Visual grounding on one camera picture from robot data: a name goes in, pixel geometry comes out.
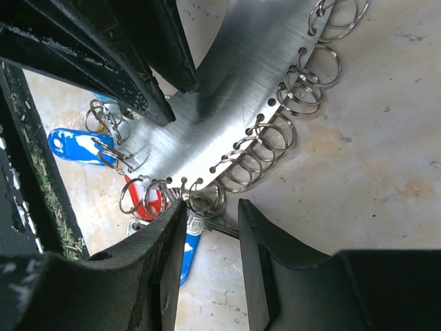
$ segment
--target brushed metal surface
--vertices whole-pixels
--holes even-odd
[[[176,121],[160,128],[147,120],[131,121],[132,136],[121,146],[136,155],[128,163],[152,179],[181,178],[198,189],[211,183],[227,166],[209,172],[233,144],[245,136],[257,114],[268,121],[278,105],[269,107],[277,85],[305,47],[304,65],[331,10],[307,34],[308,17],[317,0],[231,0],[213,46],[198,68],[201,86],[195,93],[176,93],[170,100]]]

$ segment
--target floor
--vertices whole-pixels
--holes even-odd
[[[343,72],[320,115],[293,119],[297,146],[253,190],[229,195],[225,218],[235,222],[237,200],[246,198],[328,254],[441,247],[439,17],[439,1],[372,1],[357,29],[331,45]],[[332,70],[325,58],[313,61],[319,75]],[[90,92],[26,77],[48,132],[83,128]],[[107,168],[57,163],[89,251],[120,241],[128,221],[116,202],[123,179]],[[221,328],[248,330],[240,250],[235,239],[204,232],[176,329]]]

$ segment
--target red key tag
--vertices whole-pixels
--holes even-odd
[[[125,182],[128,183],[130,181],[130,178],[126,175],[124,175]],[[139,201],[141,201],[144,197],[144,187],[142,185],[139,185],[138,182],[132,184],[129,187],[129,193],[130,197],[132,198],[133,206],[138,205]],[[149,198],[149,207],[152,210],[155,215],[159,210],[161,210],[161,202],[162,202],[162,196],[160,190],[150,190],[148,194]],[[141,205],[140,208],[136,211],[136,213],[144,220],[146,221],[154,221],[156,219],[156,216],[150,215],[147,210],[145,210],[144,205]]]

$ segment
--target metal ring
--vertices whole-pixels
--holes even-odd
[[[249,167],[246,164],[244,164],[243,162],[235,160],[235,159],[223,159],[223,160],[220,160],[218,163],[216,163],[216,165],[214,165],[214,168],[217,168],[220,164],[227,163],[227,162],[236,163],[242,169],[246,170],[248,172],[248,175],[249,175],[249,181],[247,182],[246,185],[244,185],[241,188],[228,188],[226,185],[222,184],[217,179],[214,180],[214,183],[216,185],[218,185],[219,187],[223,188],[225,191],[231,192],[231,193],[239,193],[239,192],[243,192],[243,191],[247,190],[250,187],[250,185],[252,184],[252,180],[253,180],[253,173],[251,172]]]
[[[294,84],[294,87],[304,89],[305,92],[306,92],[306,93],[309,93],[309,94],[310,94],[310,95],[311,95],[316,101],[313,102],[313,103],[308,103],[308,102],[306,102],[306,101],[300,100],[300,99],[299,99],[298,97],[296,97],[293,93],[287,92],[287,96],[288,96],[291,100],[293,100],[293,101],[295,101],[296,103],[299,103],[300,105],[305,106],[305,107],[314,107],[314,106],[316,106],[317,109],[314,110],[313,112],[308,112],[308,113],[306,113],[306,112],[296,112],[295,110],[292,110],[290,107],[286,106],[286,105],[283,103],[283,100],[284,100],[284,99],[283,99],[282,94],[281,94],[282,91],[286,90],[286,88],[285,88],[285,84],[284,84],[284,83],[280,83],[280,84],[279,84],[279,86],[278,86],[278,88],[277,88],[277,92],[276,92],[276,98],[277,98],[278,102],[280,103],[280,105],[281,105],[284,109],[286,109],[288,112],[290,112],[292,115],[294,115],[294,116],[299,116],[299,117],[309,117],[309,116],[314,116],[314,115],[317,113],[317,111],[320,109],[320,102],[321,102],[321,100],[320,100],[319,96],[316,94],[316,92],[315,92],[312,88],[310,88],[309,86],[306,86],[305,84],[295,83],[295,84]]]
[[[314,13],[316,12],[316,10],[318,8],[322,8],[323,9],[323,2],[325,2],[325,0],[318,0],[317,3],[315,4],[315,6],[312,8],[311,12],[309,13],[309,17],[308,17],[308,35],[310,36],[315,36],[317,33],[317,29],[314,28],[314,24],[316,22],[316,19],[314,20],[314,22],[312,21],[312,17],[314,15]]]
[[[329,83],[321,83],[317,80],[317,82],[313,82],[308,80],[308,78],[301,72],[299,74],[299,78],[304,81],[307,85],[310,86],[314,86],[316,88],[331,88],[332,86],[334,86],[337,81],[340,78],[340,75],[342,73],[342,61],[340,60],[340,57],[338,56],[337,52],[334,51],[332,48],[330,48],[329,46],[326,45],[320,45],[319,43],[316,45],[315,49],[319,49],[319,50],[324,50],[326,52],[328,52],[335,60],[337,63],[337,75],[335,76],[334,79],[332,79]]]
[[[278,131],[280,133],[280,135],[283,137],[283,140],[285,140],[285,147],[284,148],[275,148],[272,147],[270,143],[268,143],[268,141],[266,141],[265,139],[263,139],[260,135],[263,133],[262,130],[260,132],[257,131],[257,128],[255,128],[255,126],[252,126],[250,128],[250,130],[255,130],[256,131],[256,139],[257,141],[265,148],[267,148],[268,150],[271,150],[272,152],[281,152],[284,153],[289,147],[289,142],[288,142],[288,138],[285,136],[285,133],[283,132],[282,128],[276,126],[275,124],[272,123],[259,123],[258,124],[258,128],[272,128],[276,131]]]
[[[124,119],[124,116],[121,115],[121,120],[119,121],[119,123],[116,122],[115,116],[111,112],[108,112],[108,114],[105,114],[104,117],[110,122],[110,124],[112,124],[112,129],[113,129],[113,131],[115,131],[115,134],[116,134],[116,143],[118,145],[122,145],[124,142],[126,142],[132,136],[132,133],[129,131],[128,136],[123,139],[123,136],[119,132],[118,127],[120,126],[121,123],[124,122],[129,125],[129,122],[127,122],[127,120]]]
[[[98,133],[98,132],[101,131],[101,130],[91,130],[91,129],[89,128],[89,125],[88,125],[88,119],[89,119],[90,114],[93,114],[94,117],[95,117],[95,119],[98,121],[99,125],[103,126],[103,127],[105,128],[105,130],[107,131],[107,128],[106,128],[106,127],[105,127],[105,126],[104,126],[104,125],[98,120],[98,114],[96,113],[96,111],[95,111],[94,108],[90,108],[90,109],[84,114],[84,126],[85,126],[85,129],[86,129],[87,131],[89,131],[89,132],[92,132],[92,133]]]
[[[329,5],[329,6],[334,6],[336,3],[337,3],[337,1],[338,0],[335,0],[331,5]],[[346,29],[346,28],[348,28],[352,23],[353,23],[353,21],[355,20],[355,19],[357,19],[357,15],[358,15],[358,13],[357,13],[357,11],[358,11],[358,4],[357,4],[357,1],[356,0],[352,0],[354,3],[355,3],[355,5],[356,5],[356,12],[355,12],[355,15],[354,15],[354,18],[349,22],[349,23],[345,23],[345,24],[342,24],[341,26],[339,26],[338,24],[333,24],[332,22],[331,22],[331,17],[329,17],[328,18],[328,22],[326,22],[326,25],[327,26],[329,26],[329,27],[331,27],[331,28],[333,28],[333,29]]]
[[[286,146],[286,148],[285,148],[285,150],[277,150],[277,149],[274,149],[274,148],[272,148],[272,152],[284,152],[284,151],[286,151],[286,150],[288,150],[288,149],[290,149],[292,146],[293,146],[293,144],[294,144],[294,142],[296,141],[296,138],[297,138],[297,132],[296,132],[296,129],[295,129],[295,127],[294,127],[294,124],[291,122],[291,120],[290,119],[288,119],[285,115],[283,115],[283,114],[281,114],[281,113],[279,113],[279,112],[275,112],[274,113],[274,115],[273,115],[273,117],[270,119],[270,121],[272,121],[272,119],[274,118],[274,117],[279,117],[279,118],[281,118],[288,126],[289,126],[289,129],[291,130],[291,143],[289,143],[288,144],[288,146]],[[254,127],[256,128],[256,134],[257,133],[261,133],[262,132],[262,126],[260,126],[259,125],[259,123],[261,122],[261,120],[259,120],[259,118],[256,118],[256,122],[255,122],[255,124],[254,124]],[[283,132],[283,130],[282,130],[282,128],[281,127],[279,127],[280,128],[280,130],[278,130],[278,132],[282,135],[282,136],[284,136],[284,138],[286,138],[286,136],[282,133]]]
[[[317,84],[321,84],[320,79],[311,70],[306,69],[306,68],[304,68],[302,70],[301,75],[306,76],[306,78],[308,79],[309,84],[305,84],[305,85],[309,85],[309,87],[311,87],[311,88],[317,88],[318,89],[319,94],[317,96],[318,96],[318,98],[320,99],[320,102],[321,102],[323,100],[323,97],[325,96],[325,91],[323,90],[323,88],[317,86]],[[302,85],[304,83],[304,81],[302,79],[300,81],[297,80],[297,83],[300,83]],[[299,104],[302,105],[302,106],[311,104],[311,103],[307,103],[307,102],[305,102],[305,101],[303,101],[301,99],[299,99],[299,102],[300,102]]]
[[[185,200],[184,199],[184,191],[185,191],[185,184],[187,183],[187,177],[182,177],[181,178],[181,193],[179,194],[179,197],[182,199],[182,200]]]
[[[289,78],[288,77],[289,77],[289,75],[291,73],[293,73],[293,72],[290,72],[288,70],[288,71],[286,71],[285,76],[283,77],[283,83],[285,84],[285,87],[289,86]],[[320,79],[311,70],[306,69],[306,68],[302,69],[302,72],[299,74],[299,76],[297,78],[299,79],[301,75],[304,76],[304,77],[305,76],[309,76],[311,78],[311,80],[308,79],[308,82],[309,82],[308,85],[310,85],[311,87],[317,87],[318,88],[318,91],[320,92],[320,95],[318,96],[318,98],[321,101],[323,99],[323,96],[324,96],[324,91],[323,91],[322,88],[320,88],[319,86],[316,85],[316,84],[320,84],[321,83]],[[293,88],[294,88],[294,84],[293,84],[292,87],[286,88],[286,90],[287,91],[292,91]],[[300,105],[305,106],[305,107],[311,107],[311,106],[308,106],[308,103],[304,102],[303,100],[301,100],[301,101],[302,102],[300,102]]]
[[[251,170],[251,172],[258,174],[256,176],[256,178],[252,179],[252,184],[257,183],[260,180],[260,178],[262,178],[262,174],[263,174],[262,163],[260,162],[258,157],[253,155],[253,152],[247,151],[247,150],[232,150],[232,151],[229,151],[226,155],[224,155],[224,157],[228,158],[228,157],[236,155],[236,154],[248,155],[248,156],[252,157],[254,160],[256,160],[257,164],[259,165],[259,169],[251,168],[250,166],[248,166],[248,167]],[[230,174],[228,172],[225,173],[225,176],[227,176],[227,178],[230,181],[233,181],[234,183],[237,183],[237,184],[246,185],[248,183],[248,181],[242,181],[240,179],[237,179],[233,174]]]
[[[235,149],[235,150],[239,150],[239,149],[240,149],[240,146],[241,146],[244,142],[246,142],[246,141],[250,141],[250,140],[255,140],[255,141],[258,143],[258,141],[257,141],[257,139],[256,139],[255,136],[252,136],[252,137],[250,137],[250,136],[248,136],[248,137],[243,137],[241,140],[239,140],[237,143],[234,144],[234,149]],[[269,162],[269,165],[267,165],[266,167],[264,167],[264,168],[262,169],[263,172],[266,172],[266,171],[268,171],[269,169],[271,169],[271,168],[274,166],[274,164],[276,163],[276,153],[275,153],[274,151],[272,151],[272,150],[268,150],[268,151],[270,151],[271,153],[273,153],[273,157],[272,157],[272,158],[271,158],[271,157],[263,157],[262,155],[259,155],[256,151],[253,151],[254,154],[257,156],[257,158],[258,158],[259,160],[261,160],[261,161],[263,161],[263,162]]]
[[[119,126],[125,119],[123,118],[123,116],[122,116],[122,114],[121,114],[121,119],[120,119],[120,121],[117,123],[116,122],[116,119],[115,119],[115,116],[110,112],[110,110],[109,110],[109,108],[107,108],[106,106],[105,106],[105,102],[101,102],[101,108],[103,109],[103,116],[104,117],[106,117],[106,116],[111,116],[111,117],[113,117],[113,119],[115,120],[115,125],[116,126]]]
[[[326,8],[323,7],[323,4],[325,3],[325,0],[322,1],[322,3],[320,5],[318,5],[318,9],[317,9],[317,15],[319,17],[323,17],[326,13]]]
[[[291,130],[291,143],[287,147],[287,149],[290,149],[293,146],[293,144],[297,141],[297,130],[294,127],[292,121],[288,119],[284,114],[275,112],[274,116],[281,118],[289,126],[289,129]]]
[[[132,220],[132,219],[136,222],[136,224],[139,225],[140,228],[144,228],[145,226],[147,226],[149,224],[148,222],[144,221],[143,219],[138,218],[135,214],[132,214],[132,218],[130,220]]]
[[[127,190],[129,189],[129,187],[136,183],[137,181],[143,181],[142,178],[137,177],[137,178],[133,178],[132,180],[128,181],[123,189],[121,190],[121,193],[119,194],[119,200],[118,200],[118,206],[119,206],[119,210],[123,213],[123,214],[133,214],[134,212],[136,212],[142,205],[143,205],[143,201],[139,201],[138,204],[132,208],[130,208],[129,211],[124,210],[123,206],[122,206],[122,201],[124,199],[125,193],[127,193]]]
[[[169,182],[165,179],[154,179],[152,180],[152,182],[148,185],[148,187],[145,189],[145,194],[144,194],[144,208],[145,211],[151,216],[151,217],[159,217],[159,215],[161,215],[164,210],[165,210],[165,190],[163,188],[163,186],[161,185],[161,183],[165,182],[166,184],[169,184]],[[152,211],[152,209],[149,206],[149,199],[147,198],[150,190],[155,186],[158,186],[158,189],[161,191],[161,209],[159,210],[159,212],[157,212],[156,214]]]
[[[370,0],[366,0],[365,5],[363,6],[363,9],[361,11],[360,14],[358,14],[358,4],[356,3],[356,15],[354,17],[354,19],[352,20],[351,24],[340,34],[337,34],[336,36],[332,37],[332,38],[325,38],[325,37],[321,37],[319,38],[319,42],[321,43],[333,43],[335,41],[339,41],[343,38],[345,38],[349,33],[351,33],[351,31],[355,28],[355,26],[358,24],[358,22],[361,20],[361,18],[364,17],[364,15],[367,12],[367,9],[369,7],[370,4]]]
[[[134,168],[128,164],[125,159],[120,159],[119,156],[117,154],[114,154],[113,152],[109,151],[109,150],[100,150],[96,155],[98,156],[98,158],[108,167],[110,167],[113,170],[116,170],[116,172],[118,172],[119,174],[125,174],[125,171],[118,168],[116,165],[111,164],[110,162],[107,162],[106,159],[104,159],[104,155],[107,155],[109,157],[114,157],[115,159],[118,160],[118,162],[121,162],[123,164],[125,164],[125,166],[127,167],[127,172],[129,172],[130,174],[135,171]]]
[[[223,206],[225,204],[225,190],[220,187],[219,185],[217,185],[216,183],[214,183],[214,186],[216,187],[216,199],[214,200],[214,202],[211,204],[210,207],[204,209],[204,210],[195,210],[194,206],[192,205],[191,199],[190,197],[197,197],[197,195],[192,194],[192,188],[196,188],[196,186],[198,185],[198,181],[195,181],[191,186],[190,189],[188,190],[188,195],[189,195],[189,199],[188,199],[188,206],[189,208],[192,210],[192,212],[196,215],[198,215],[199,217],[202,217],[203,219],[208,219],[210,217],[219,215],[219,213],[222,211]],[[213,211],[213,208],[220,202],[220,206],[218,207],[218,209],[216,211]]]
[[[125,154],[119,152],[118,150],[116,150],[116,149],[113,148],[113,147],[110,147],[108,144],[102,142],[101,140],[98,140],[98,139],[95,138],[95,137],[92,137],[91,140],[92,140],[95,144],[97,144],[98,146],[101,146],[103,150],[107,150],[107,151],[109,151],[109,152],[115,154],[115,155],[116,155],[115,157],[116,157],[119,161],[125,161],[125,160],[127,160],[127,159],[130,159],[130,157],[128,157],[127,155],[125,155]]]
[[[308,49],[306,49],[305,47],[301,47],[299,49],[298,57],[296,60],[297,71],[299,71],[299,72],[302,72],[302,64],[300,63],[300,59],[306,53],[308,53]]]

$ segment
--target key tag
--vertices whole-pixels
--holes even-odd
[[[52,130],[48,136],[48,144],[51,151],[60,159],[98,166],[105,165],[105,162],[98,156],[98,153],[103,150],[101,145],[114,147],[113,138],[106,134],[65,128]],[[103,155],[103,158],[110,164],[116,161],[109,155]]]

